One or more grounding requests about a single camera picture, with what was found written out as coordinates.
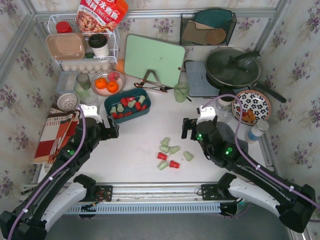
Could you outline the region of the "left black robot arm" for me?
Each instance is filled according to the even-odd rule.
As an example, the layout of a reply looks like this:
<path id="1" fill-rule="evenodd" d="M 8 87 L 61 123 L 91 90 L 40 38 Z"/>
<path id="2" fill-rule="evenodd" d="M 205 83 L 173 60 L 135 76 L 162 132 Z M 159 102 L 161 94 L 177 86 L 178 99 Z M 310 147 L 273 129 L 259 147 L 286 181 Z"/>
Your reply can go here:
<path id="1" fill-rule="evenodd" d="M 32 193 L 12 212 L 0 215 L 0 230 L 5 240 L 44 240 L 54 223 L 75 203 L 90 198 L 96 182 L 81 174 L 60 193 L 100 141 L 119 136 L 119 126 L 107 117 L 109 127 L 94 118 L 82 118 L 75 133 L 59 151 L 52 167 Z"/>

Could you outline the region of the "green capsule bottom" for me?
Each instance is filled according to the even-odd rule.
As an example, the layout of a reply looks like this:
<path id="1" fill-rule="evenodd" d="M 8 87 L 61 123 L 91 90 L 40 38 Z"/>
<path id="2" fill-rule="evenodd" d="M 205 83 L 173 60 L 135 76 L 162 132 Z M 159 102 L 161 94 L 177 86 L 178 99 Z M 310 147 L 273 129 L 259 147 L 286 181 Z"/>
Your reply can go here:
<path id="1" fill-rule="evenodd" d="M 162 170 L 164 170 L 165 168 L 167 168 L 169 165 L 168 165 L 168 163 L 166 162 L 166 161 L 162 161 L 158 166 L 157 166 L 157 168 L 160 170 L 160 171 L 162 171 Z"/>

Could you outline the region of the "black lid jar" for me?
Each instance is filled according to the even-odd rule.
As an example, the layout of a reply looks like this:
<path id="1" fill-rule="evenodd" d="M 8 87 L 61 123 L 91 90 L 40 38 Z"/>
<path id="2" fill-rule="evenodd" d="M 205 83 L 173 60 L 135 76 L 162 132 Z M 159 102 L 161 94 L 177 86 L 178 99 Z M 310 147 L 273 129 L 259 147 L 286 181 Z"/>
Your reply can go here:
<path id="1" fill-rule="evenodd" d="M 222 95 L 224 96 L 219 98 L 216 102 L 216 107 L 218 110 L 222 110 L 224 107 L 229 106 L 234 100 L 233 97 L 225 96 L 225 95 L 235 96 L 236 93 L 231 88 L 224 87 L 224 88 L 221 88 L 218 93 L 218 96 L 222 96 Z"/>

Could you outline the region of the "white cup black lid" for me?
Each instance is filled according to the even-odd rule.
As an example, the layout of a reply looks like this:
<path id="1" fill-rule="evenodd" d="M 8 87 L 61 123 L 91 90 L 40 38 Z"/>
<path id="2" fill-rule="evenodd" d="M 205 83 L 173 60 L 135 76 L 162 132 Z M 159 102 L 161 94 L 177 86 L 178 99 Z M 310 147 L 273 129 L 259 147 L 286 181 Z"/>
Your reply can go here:
<path id="1" fill-rule="evenodd" d="M 108 39 L 103 34 L 91 35 L 88 39 L 88 45 L 92 48 L 96 57 L 107 57 L 109 55 Z"/>

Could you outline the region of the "striped orange cloth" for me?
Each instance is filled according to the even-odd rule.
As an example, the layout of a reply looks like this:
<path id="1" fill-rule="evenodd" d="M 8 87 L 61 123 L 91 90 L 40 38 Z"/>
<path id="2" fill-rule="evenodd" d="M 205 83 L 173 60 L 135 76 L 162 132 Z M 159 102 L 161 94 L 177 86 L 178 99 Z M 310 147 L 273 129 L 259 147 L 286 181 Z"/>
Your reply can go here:
<path id="1" fill-rule="evenodd" d="M 79 110 L 62 111 L 53 104 L 32 162 L 34 164 L 52 164 L 61 148 L 75 134 L 79 117 Z"/>

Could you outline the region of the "green glass cup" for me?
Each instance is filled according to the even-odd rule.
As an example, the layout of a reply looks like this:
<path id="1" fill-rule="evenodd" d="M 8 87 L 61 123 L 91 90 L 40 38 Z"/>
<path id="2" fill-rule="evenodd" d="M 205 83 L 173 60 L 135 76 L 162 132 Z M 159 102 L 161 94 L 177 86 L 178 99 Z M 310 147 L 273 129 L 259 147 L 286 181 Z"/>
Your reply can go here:
<path id="1" fill-rule="evenodd" d="M 178 103 L 183 103 L 189 94 L 189 86 L 185 82 L 180 82 L 174 86 L 174 98 Z"/>

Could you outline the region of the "red capsule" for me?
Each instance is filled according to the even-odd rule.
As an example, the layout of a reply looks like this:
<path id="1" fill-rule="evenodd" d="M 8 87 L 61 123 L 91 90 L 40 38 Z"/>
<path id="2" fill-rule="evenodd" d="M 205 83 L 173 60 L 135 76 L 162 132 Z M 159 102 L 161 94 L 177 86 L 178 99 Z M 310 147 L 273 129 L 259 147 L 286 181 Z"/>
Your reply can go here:
<path id="1" fill-rule="evenodd" d="M 158 158 L 159 160 L 166 161 L 167 158 L 168 158 L 168 156 L 167 156 L 166 154 L 162 153 L 162 152 L 159 152 L 159 153 L 157 154 L 157 158 Z"/>
<path id="2" fill-rule="evenodd" d="M 127 107 L 127 106 L 128 106 L 128 101 L 127 101 L 126 98 L 122 98 L 122 99 L 120 100 L 120 103 L 121 103 L 124 107 Z"/>
<path id="3" fill-rule="evenodd" d="M 174 168 L 174 169 L 179 169 L 180 168 L 180 164 L 174 160 L 171 160 L 169 163 L 169 167 L 170 168 Z"/>
<path id="4" fill-rule="evenodd" d="M 116 112 L 113 112 L 111 115 L 112 115 L 112 117 L 114 119 L 118 119 L 119 118 L 119 116 L 118 116 L 118 114 Z"/>
<path id="5" fill-rule="evenodd" d="M 148 105 L 147 104 L 144 104 L 142 107 L 141 107 L 141 111 L 144 111 L 144 110 L 146 110 L 148 108 Z"/>

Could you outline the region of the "black mesh organizer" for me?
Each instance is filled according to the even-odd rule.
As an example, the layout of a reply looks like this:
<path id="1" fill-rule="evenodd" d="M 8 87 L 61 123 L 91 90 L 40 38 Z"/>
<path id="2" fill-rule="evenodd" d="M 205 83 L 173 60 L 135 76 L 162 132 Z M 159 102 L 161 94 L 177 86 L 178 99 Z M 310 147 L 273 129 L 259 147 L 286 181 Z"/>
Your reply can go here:
<path id="1" fill-rule="evenodd" d="M 201 10 L 180 18 L 182 46 L 228 46 L 237 23 L 236 14 L 222 8 Z"/>

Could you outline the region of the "blue floral plate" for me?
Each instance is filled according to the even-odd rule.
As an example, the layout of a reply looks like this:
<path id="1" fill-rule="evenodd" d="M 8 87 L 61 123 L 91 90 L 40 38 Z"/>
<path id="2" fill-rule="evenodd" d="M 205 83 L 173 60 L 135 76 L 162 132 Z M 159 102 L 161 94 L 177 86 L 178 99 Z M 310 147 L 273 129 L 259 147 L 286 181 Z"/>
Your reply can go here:
<path id="1" fill-rule="evenodd" d="M 253 126 L 258 120 L 267 121 L 272 113 L 271 103 L 262 93 L 255 90 L 243 90 L 232 101 L 231 107 L 234 117 L 240 119 L 240 103 L 242 104 L 241 122 L 247 126 Z"/>

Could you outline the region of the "fruit bowl plate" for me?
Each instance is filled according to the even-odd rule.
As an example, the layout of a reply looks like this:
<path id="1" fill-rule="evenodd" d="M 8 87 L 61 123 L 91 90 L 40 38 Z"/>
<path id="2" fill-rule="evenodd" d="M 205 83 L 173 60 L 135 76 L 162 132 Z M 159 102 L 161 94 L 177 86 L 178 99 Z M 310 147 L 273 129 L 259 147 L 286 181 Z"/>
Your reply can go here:
<path id="1" fill-rule="evenodd" d="M 125 86 L 124 75 L 116 70 L 102 71 L 91 81 L 92 90 L 99 96 L 109 97 L 119 93 Z"/>

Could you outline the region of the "egg tray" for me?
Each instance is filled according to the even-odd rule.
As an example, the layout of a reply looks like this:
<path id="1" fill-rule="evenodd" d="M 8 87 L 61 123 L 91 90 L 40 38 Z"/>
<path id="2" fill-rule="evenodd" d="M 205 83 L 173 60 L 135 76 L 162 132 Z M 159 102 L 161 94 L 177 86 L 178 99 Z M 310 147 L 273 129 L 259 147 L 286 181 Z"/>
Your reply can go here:
<path id="1" fill-rule="evenodd" d="M 113 67 L 113 63 L 62 63 L 61 67 L 64 71 L 76 71 L 78 73 L 100 73 L 108 71 Z"/>

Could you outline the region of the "mint green cutting board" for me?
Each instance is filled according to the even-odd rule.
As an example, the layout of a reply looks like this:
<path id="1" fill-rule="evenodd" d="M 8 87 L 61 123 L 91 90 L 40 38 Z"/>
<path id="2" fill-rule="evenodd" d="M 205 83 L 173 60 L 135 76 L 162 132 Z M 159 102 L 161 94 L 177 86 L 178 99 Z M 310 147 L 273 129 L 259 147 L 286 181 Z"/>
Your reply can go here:
<path id="1" fill-rule="evenodd" d="M 185 52 L 181 45 L 129 34 L 126 38 L 124 73 L 143 79 L 147 71 L 152 70 L 161 84 L 174 87 L 180 78 Z"/>

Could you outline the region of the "red lid jar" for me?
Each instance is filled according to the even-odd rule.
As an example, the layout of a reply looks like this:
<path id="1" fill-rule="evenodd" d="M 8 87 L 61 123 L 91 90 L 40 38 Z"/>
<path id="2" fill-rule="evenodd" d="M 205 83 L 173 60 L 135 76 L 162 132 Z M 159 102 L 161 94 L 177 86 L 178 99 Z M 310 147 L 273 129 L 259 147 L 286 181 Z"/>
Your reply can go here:
<path id="1" fill-rule="evenodd" d="M 55 25 L 58 34 L 72 33 L 73 29 L 67 21 L 60 21 Z"/>

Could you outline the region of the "clear plastic cup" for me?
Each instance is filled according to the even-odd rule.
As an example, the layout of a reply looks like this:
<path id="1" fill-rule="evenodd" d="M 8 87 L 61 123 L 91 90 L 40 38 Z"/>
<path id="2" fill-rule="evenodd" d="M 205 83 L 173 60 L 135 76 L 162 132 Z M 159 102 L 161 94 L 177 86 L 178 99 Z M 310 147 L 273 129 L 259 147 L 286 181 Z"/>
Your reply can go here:
<path id="1" fill-rule="evenodd" d="M 88 95 L 84 98 L 84 104 L 87 106 L 96 106 L 100 105 L 98 95 L 94 92 L 89 92 Z"/>

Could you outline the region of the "teal storage basket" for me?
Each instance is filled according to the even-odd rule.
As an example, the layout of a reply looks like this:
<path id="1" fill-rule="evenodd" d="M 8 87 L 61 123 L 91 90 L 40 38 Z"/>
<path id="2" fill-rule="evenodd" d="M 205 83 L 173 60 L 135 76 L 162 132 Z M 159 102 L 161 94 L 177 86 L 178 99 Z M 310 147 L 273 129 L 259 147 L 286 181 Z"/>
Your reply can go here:
<path id="1" fill-rule="evenodd" d="M 150 97 L 142 88 L 122 91 L 104 101 L 107 116 L 113 117 L 117 124 L 146 115 L 150 107 Z"/>

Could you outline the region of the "red snack bag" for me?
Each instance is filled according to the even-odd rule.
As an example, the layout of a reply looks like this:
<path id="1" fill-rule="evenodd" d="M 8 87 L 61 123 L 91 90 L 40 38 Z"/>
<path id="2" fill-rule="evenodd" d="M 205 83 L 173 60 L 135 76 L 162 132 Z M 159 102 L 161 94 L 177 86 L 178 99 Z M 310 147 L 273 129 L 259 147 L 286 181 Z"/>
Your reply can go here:
<path id="1" fill-rule="evenodd" d="M 114 31 L 129 6 L 124 0 L 82 0 L 75 22 L 82 33 Z"/>

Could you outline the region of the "beige food container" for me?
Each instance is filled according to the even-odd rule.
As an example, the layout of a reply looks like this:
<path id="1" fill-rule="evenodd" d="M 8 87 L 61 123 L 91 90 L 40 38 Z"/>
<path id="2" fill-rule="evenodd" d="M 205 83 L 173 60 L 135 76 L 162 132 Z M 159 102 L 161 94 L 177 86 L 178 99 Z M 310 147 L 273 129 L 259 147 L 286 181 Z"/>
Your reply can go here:
<path id="1" fill-rule="evenodd" d="M 57 33 L 46 37 L 51 56 L 57 61 L 75 61 L 85 57 L 87 44 L 81 33 Z"/>

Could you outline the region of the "small white colander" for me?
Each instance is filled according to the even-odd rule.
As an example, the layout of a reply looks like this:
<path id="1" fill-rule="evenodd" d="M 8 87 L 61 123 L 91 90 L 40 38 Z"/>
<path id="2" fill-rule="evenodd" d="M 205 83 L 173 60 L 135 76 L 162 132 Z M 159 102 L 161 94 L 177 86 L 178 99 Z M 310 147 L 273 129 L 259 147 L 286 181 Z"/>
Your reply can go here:
<path id="1" fill-rule="evenodd" d="M 68 112 L 73 110 L 78 103 L 78 98 L 73 93 L 64 93 L 57 100 L 57 107 L 64 111 Z"/>

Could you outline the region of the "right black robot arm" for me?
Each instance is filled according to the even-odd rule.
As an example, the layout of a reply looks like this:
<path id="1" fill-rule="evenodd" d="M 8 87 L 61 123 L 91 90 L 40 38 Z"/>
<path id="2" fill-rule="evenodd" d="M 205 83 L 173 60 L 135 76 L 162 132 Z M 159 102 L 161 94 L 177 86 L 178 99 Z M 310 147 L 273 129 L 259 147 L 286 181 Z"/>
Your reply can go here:
<path id="1" fill-rule="evenodd" d="M 254 160 L 241 147 L 237 131 L 223 136 L 216 120 L 196 123 L 192 137 L 204 156 L 216 166 L 228 170 L 219 180 L 222 189 L 236 198 L 246 199 L 275 214 L 290 230 L 303 233 L 314 211 L 319 208 L 316 192 L 308 184 L 290 182 Z"/>

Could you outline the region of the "black frying pan with lid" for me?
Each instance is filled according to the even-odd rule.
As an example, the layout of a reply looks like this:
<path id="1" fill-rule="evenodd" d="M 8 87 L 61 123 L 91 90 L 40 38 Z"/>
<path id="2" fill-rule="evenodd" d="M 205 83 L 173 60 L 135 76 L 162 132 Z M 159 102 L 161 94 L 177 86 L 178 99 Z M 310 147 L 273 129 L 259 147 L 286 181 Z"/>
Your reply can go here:
<path id="1" fill-rule="evenodd" d="M 286 103 L 287 99 L 285 97 L 258 83 L 262 71 L 257 60 L 260 56 L 259 51 L 247 52 L 236 47 L 214 49 L 204 61 L 206 79 L 210 85 L 217 89 L 249 88 L 265 92 L 279 102 Z"/>

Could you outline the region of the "white bottle silver cap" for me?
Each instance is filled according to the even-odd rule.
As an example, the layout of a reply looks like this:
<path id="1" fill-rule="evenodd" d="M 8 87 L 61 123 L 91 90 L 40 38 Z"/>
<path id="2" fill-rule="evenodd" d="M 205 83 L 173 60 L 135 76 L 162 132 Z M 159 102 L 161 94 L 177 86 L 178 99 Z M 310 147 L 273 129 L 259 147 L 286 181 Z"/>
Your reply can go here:
<path id="1" fill-rule="evenodd" d="M 256 124 L 247 132 L 245 135 L 245 140 L 253 144 L 257 142 L 262 135 L 269 129 L 269 123 L 265 120 L 258 120 Z"/>

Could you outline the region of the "green capsule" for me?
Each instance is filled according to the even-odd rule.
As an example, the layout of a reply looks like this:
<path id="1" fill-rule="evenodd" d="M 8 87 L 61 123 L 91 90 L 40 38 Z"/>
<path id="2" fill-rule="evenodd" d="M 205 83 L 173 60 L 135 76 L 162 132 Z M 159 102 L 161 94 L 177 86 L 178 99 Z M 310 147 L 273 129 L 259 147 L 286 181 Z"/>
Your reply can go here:
<path id="1" fill-rule="evenodd" d="M 192 161 L 192 160 L 194 159 L 194 155 L 191 154 L 191 153 L 188 152 L 188 151 L 184 151 L 184 152 L 183 152 L 183 156 L 184 156 L 184 158 L 185 158 L 185 160 L 186 160 L 187 162 L 190 162 L 190 161 Z"/>
<path id="2" fill-rule="evenodd" d="M 122 113 L 124 110 L 125 110 L 125 109 L 124 109 L 124 106 L 123 106 L 121 103 L 119 103 L 119 104 L 117 105 L 117 111 L 118 111 L 119 113 Z"/>
<path id="3" fill-rule="evenodd" d="M 162 170 L 164 170 L 165 168 L 167 168 L 169 165 L 168 165 L 168 163 L 166 162 L 166 161 L 162 161 L 158 166 L 157 166 L 157 168 L 160 170 L 160 171 L 162 171 Z"/>

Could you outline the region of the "green tinted glass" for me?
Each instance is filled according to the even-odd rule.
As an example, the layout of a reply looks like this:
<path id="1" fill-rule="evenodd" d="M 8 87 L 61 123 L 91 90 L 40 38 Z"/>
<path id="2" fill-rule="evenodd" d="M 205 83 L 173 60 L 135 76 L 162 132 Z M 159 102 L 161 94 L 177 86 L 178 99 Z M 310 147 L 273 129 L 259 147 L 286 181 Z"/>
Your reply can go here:
<path id="1" fill-rule="evenodd" d="M 91 82 L 87 73 L 80 73 L 76 77 L 74 85 L 74 91 L 84 101 L 90 96 L 89 89 L 91 88 Z"/>

